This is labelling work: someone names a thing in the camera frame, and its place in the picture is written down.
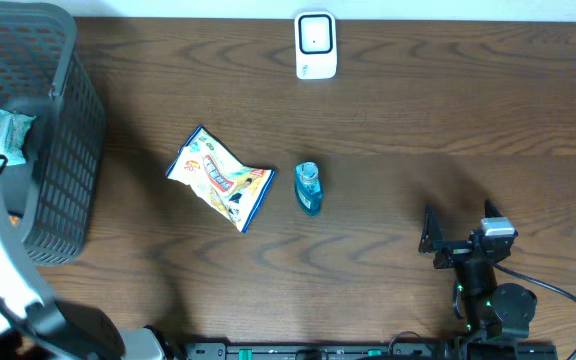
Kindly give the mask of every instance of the basket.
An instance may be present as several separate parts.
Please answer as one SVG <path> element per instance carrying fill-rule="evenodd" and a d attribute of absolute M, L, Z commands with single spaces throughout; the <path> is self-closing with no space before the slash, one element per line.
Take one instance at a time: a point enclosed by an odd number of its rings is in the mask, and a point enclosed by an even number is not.
<path fill-rule="evenodd" d="M 75 259 L 86 238 L 106 116 L 60 7 L 0 2 L 0 109 L 37 116 L 27 163 L 1 174 L 8 211 L 37 264 Z"/>

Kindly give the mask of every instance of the small blue container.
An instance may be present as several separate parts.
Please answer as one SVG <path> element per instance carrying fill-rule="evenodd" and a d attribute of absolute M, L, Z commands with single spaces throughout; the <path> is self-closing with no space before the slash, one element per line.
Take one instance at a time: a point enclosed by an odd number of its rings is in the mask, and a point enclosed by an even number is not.
<path fill-rule="evenodd" d="M 319 169 L 314 162 L 305 162 L 295 168 L 295 195 L 306 214 L 319 214 L 324 189 L 319 181 Z"/>

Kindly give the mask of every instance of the wooden table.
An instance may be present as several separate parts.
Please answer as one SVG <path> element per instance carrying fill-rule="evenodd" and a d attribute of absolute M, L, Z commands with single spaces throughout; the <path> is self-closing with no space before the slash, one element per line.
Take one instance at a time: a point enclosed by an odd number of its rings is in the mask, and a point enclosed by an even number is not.
<path fill-rule="evenodd" d="M 296 78 L 291 21 L 78 25 L 108 138 L 86 250 L 41 269 L 64 298 L 234 342 L 445 338 L 465 324 L 453 272 L 417 254 L 423 207 L 464 239 L 488 197 L 520 233 L 503 264 L 576 294 L 576 24 L 339 21 L 322 81 Z M 246 235 L 165 177 L 197 124 L 279 170 Z M 304 160 L 325 185 L 316 218 L 293 193 Z M 576 305 L 521 284 L 539 298 L 530 339 L 567 357 Z"/>

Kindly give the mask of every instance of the black square outline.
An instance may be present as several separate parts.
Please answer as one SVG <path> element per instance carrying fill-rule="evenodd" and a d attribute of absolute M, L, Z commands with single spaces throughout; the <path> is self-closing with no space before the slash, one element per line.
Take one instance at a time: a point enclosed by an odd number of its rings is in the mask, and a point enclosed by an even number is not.
<path fill-rule="evenodd" d="M 330 48 L 328 48 L 328 50 L 323 50 L 323 51 L 304 51 L 303 46 L 301 45 L 302 43 L 302 39 L 301 39 L 301 20 L 305 19 L 305 18 L 309 18 L 309 17 L 325 17 L 328 19 L 328 36 L 330 36 Z M 326 15 L 326 14 L 312 14 L 312 15 L 304 15 L 302 17 L 299 18 L 299 22 L 297 23 L 299 25 L 299 50 L 301 51 L 302 54 L 306 54 L 306 55 L 311 55 L 311 54 L 328 54 L 329 52 L 332 51 L 333 48 L 333 39 L 332 39 L 332 19 L 330 18 L 330 16 Z"/>

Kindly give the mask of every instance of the snack bag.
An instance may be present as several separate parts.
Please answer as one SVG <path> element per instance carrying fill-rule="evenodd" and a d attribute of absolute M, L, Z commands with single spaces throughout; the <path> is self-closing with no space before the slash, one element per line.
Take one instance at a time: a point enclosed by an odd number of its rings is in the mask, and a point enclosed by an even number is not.
<path fill-rule="evenodd" d="M 246 233 L 275 171 L 242 165 L 200 125 L 179 149 L 166 176 L 190 185 L 197 196 Z"/>

